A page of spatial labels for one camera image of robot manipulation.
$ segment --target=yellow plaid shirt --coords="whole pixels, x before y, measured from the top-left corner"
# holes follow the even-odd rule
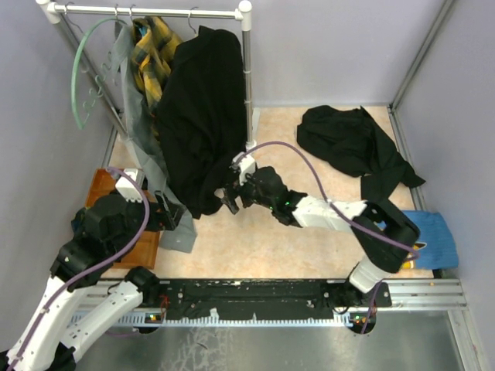
[[[170,76],[176,47],[182,40],[159,17],[134,19],[133,26],[135,48],[131,54],[131,66],[136,86],[153,112]]]

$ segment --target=blue cloth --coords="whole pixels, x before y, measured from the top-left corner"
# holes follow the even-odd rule
[[[404,214],[421,232],[416,243],[420,257],[415,261],[415,268],[445,269],[459,265],[456,243],[440,213],[404,211]]]

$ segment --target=orange box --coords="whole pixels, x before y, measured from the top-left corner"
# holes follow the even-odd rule
[[[86,198],[86,207],[94,205],[97,199],[106,196],[115,189],[116,181],[104,168],[99,168],[93,177],[91,188]],[[146,196],[155,202],[147,191]],[[155,267],[156,253],[158,251],[159,232],[145,231],[129,254],[122,258],[120,263],[114,263],[113,268],[129,269],[143,266],[148,269]]]

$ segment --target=white wall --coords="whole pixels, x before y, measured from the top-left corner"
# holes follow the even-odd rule
[[[493,0],[458,1],[399,117],[427,203],[459,251],[459,276],[486,350],[495,342],[495,43]],[[495,354],[490,352],[495,368]]]
[[[101,106],[84,131],[70,111],[73,57],[34,0],[0,2],[0,351],[21,335],[70,220],[101,166]]]
[[[115,0],[85,0],[115,6]],[[121,6],[234,10],[239,0],[129,0]],[[252,70],[257,105],[389,104],[442,0],[252,0]],[[86,29],[93,15],[73,15]],[[185,19],[167,22],[193,37]],[[192,19],[240,34],[235,21]],[[112,26],[103,26],[92,55],[103,56]]]

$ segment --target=black garment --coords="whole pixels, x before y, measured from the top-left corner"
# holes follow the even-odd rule
[[[222,205],[213,193],[244,150],[245,112],[241,44],[231,32],[200,27],[177,47],[156,108],[170,188],[195,218]]]
[[[410,188],[425,182],[362,107],[351,111],[329,106],[307,110],[297,127],[297,142],[345,174],[370,174],[361,178],[362,199],[386,199],[399,182]]]

